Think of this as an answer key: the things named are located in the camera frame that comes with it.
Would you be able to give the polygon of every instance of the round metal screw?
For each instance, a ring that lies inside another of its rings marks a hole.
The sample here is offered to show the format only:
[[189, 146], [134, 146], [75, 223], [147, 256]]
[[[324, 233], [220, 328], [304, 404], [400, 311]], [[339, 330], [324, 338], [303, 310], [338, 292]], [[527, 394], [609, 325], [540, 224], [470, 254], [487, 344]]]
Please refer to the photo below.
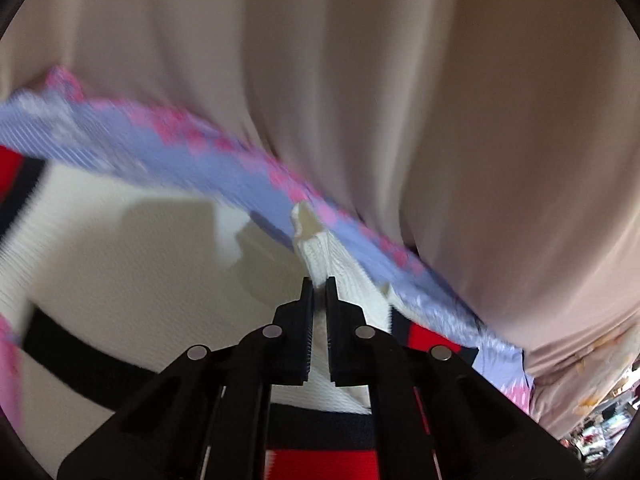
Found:
[[437, 345], [431, 349], [431, 355], [438, 361], [446, 361], [451, 358], [451, 350], [444, 345]]
[[269, 339], [274, 339], [282, 335], [282, 328], [278, 325], [267, 325], [262, 329], [262, 335]]
[[187, 350], [187, 357], [192, 361], [199, 361], [207, 356], [207, 348], [202, 345], [192, 346]]
[[360, 339], [371, 339], [376, 335], [376, 329], [369, 325], [361, 325], [356, 329], [356, 336]]

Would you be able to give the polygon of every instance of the red fabric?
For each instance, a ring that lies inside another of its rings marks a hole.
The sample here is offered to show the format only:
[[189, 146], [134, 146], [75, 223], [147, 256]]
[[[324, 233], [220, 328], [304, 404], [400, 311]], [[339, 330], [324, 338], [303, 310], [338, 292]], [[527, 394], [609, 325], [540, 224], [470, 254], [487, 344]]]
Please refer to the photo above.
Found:
[[411, 328], [409, 329], [409, 341], [407, 342], [407, 346], [409, 348], [428, 352], [437, 345], [444, 345], [455, 353], [462, 350], [462, 346], [452, 343], [440, 334], [436, 334], [435, 332], [432, 332], [418, 324], [411, 323]]
[[378, 480], [375, 451], [274, 450], [268, 480]]
[[22, 165], [23, 156], [19, 153], [12, 152], [4, 146], [0, 146], [0, 200], [2, 200], [14, 184], [14, 180], [20, 166]]

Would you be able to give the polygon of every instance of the brown cloth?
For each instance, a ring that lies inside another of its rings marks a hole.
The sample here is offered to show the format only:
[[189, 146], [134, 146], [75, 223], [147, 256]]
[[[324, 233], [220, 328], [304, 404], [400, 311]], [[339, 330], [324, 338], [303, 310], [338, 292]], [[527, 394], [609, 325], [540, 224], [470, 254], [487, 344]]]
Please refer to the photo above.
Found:
[[640, 44], [614, 0], [27, 0], [51, 65], [185, 106], [422, 259], [535, 375], [640, 300]]

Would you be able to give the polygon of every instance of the tan satin fabric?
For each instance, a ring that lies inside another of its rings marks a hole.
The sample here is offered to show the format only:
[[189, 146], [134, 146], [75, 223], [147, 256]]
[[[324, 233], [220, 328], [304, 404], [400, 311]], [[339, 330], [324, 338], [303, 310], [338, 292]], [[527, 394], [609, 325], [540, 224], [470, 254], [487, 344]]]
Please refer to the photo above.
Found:
[[534, 374], [638, 310], [640, 43], [614, 0], [27, 0], [2, 95], [59, 62], [415, 241]]

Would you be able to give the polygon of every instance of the metal rivet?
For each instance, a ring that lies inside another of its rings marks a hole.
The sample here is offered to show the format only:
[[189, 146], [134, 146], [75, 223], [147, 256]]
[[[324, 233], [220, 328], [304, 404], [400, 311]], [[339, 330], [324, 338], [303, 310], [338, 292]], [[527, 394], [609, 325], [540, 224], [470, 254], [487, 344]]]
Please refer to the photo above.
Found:
[[438, 361], [446, 361], [451, 358], [451, 350], [444, 345], [434, 346], [431, 349], [431, 355]]
[[282, 329], [277, 325], [267, 325], [262, 329], [262, 335], [269, 339], [274, 339], [282, 335]]
[[199, 361], [207, 356], [207, 348], [202, 345], [192, 346], [187, 350], [187, 357], [192, 361]]
[[356, 336], [360, 339], [371, 339], [376, 335], [376, 329], [369, 325], [361, 325], [356, 329]]

